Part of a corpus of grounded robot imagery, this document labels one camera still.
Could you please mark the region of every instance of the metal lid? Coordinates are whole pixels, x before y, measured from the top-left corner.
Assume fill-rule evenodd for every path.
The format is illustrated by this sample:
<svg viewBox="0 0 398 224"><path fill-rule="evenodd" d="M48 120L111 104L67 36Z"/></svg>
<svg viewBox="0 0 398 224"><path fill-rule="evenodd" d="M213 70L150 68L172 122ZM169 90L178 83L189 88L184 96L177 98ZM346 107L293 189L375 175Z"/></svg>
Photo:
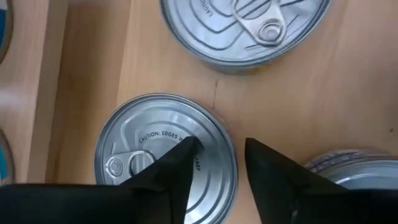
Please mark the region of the metal lid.
<svg viewBox="0 0 398 224"><path fill-rule="evenodd" d="M398 161L381 151L332 151L306 167L347 189L398 189Z"/></svg>
<svg viewBox="0 0 398 224"><path fill-rule="evenodd" d="M250 66L299 43L331 0L164 0L166 23L203 60Z"/></svg>
<svg viewBox="0 0 398 224"><path fill-rule="evenodd" d="M398 161L362 161L324 175L347 189L398 189Z"/></svg>
<svg viewBox="0 0 398 224"><path fill-rule="evenodd" d="M181 96L139 96L111 115L96 145L97 183L120 184L187 136L196 136L205 149L195 158L185 223L221 222L238 183L234 148L209 112Z"/></svg>
<svg viewBox="0 0 398 224"><path fill-rule="evenodd" d="M14 181L14 167L11 151L6 138L0 130L0 186L11 184Z"/></svg>

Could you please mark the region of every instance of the wooden shelf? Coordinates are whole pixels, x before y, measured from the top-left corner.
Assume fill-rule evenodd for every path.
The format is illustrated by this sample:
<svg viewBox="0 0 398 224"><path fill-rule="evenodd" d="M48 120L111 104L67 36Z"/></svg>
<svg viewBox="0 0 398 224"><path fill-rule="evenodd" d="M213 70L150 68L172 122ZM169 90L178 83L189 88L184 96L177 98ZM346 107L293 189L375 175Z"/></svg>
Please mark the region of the wooden shelf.
<svg viewBox="0 0 398 224"><path fill-rule="evenodd" d="M67 2L13 0L12 39L0 65L0 128L17 182L43 182Z"/></svg>
<svg viewBox="0 0 398 224"><path fill-rule="evenodd" d="M182 49L158 1L70 1L69 8L48 182L94 184L102 125L118 105L151 92L193 99L228 126L239 190L227 223L260 223L246 137L299 162L338 147L398 154L396 0L333 1L308 38L251 76L215 72Z"/></svg>

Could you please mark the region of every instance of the wood grain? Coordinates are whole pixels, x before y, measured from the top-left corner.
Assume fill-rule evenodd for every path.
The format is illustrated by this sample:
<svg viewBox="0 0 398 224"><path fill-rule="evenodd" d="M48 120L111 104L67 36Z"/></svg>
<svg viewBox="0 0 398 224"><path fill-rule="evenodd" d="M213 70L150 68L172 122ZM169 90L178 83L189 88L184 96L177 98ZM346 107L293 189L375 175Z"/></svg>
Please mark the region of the wood grain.
<svg viewBox="0 0 398 224"><path fill-rule="evenodd" d="M0 65L0 127L12 149L16 181L43 182L67 5L12 3L12 39Z"/></svg>
<svg viewBox="0 0 398 224"><path fill-rule="evenodd" d="M122 1L115 5L126 6ZM324 20L298 47L250 76L224 75L205 67L175 43L159 10L157 1L137 0L131 1L123 16L118 14L126 19L125 27L114 17L107 18L104 27L117 24L127 30L102 40L99 47L118 43L114 50L118 55L106 58L120 65L120 71L104 60L95 70L102 81L91 80L88 70L61 84L72 92L67 101L57 104L75 106L63 111L68 124L63 131L69 134L58 144L59 182L94 183L95 136L106 114L126 100L151 92L191 98L226 123L239 163L238 197L227 223L260 223L244 165L246 137L257 138L298 162L337 147L398 154L398 30L392 28L398 20L397 1L334 0ZM82 27L76 23L68 30L77 32ZM96 57L90 56L87 62ZM64 54L63 62L76 62L74 57ZM64 94L58 91L58 99Z"/></svg>
<svg viewBox="0 0 398 224"><path fill-rule="evenodd" d="M46 182L95 182L94 145L117 106L129 7L69 1Z"/></svg>

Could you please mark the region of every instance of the wooden table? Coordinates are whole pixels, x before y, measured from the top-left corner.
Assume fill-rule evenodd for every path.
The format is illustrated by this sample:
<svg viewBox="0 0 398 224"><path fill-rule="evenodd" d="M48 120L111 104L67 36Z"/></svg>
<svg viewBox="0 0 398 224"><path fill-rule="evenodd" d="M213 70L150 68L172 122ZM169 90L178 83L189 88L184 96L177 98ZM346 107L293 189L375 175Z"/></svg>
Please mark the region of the wooden table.
<svg viewBox="0 0 398 224"><path fill-rule="evenodd" d="M298 47L251 76L215 72L182 49L158 1L71 0L69 8L49 182L94 184L102 125L118 105L152 92L193 99L229 128L239 190L227 223L259 223L246 137L299 162L338 147L398 154L396 0L334 0Z"/></svg>
<svg viewBox="0 0 398 224"><path fill-rule="evenodd" d="M12 2L13 23L11 42L0 64L0 129L12 149L16 181L43 182L68 4L8 2Z"/></svg>

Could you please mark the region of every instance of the embossed lid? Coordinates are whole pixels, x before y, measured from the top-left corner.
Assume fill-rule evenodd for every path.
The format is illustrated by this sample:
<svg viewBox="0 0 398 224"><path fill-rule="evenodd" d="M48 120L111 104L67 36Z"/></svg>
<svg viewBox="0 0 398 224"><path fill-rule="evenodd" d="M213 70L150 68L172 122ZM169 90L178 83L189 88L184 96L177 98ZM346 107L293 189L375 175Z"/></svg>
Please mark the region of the embossed lid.
<svg viewBox="0 0 398 224"><path fill-rule="evenodd" d="M162 12L179 42L203 60L225 66L263 63L300 42L324 15L331 0L163 0ZM276 46L258 44L234 16L252 22L276 2L286 31Z"/></svg>
<svg viewBox="0 0 398 224"><path fill-rule="evenodd" d="M334 150L305 167L347 189L398 189L398 160L381 151Z"/></svg>
<svg viewBox="0 0 398 224"><path fill-rule="evenodd" d="M185 223L219 223L232 206L238 183L233 145L209 112L180 96L139 96L111 115L96 145L97 183L124 182L187 136L196 136L204 150L193 164Z"/></svg>

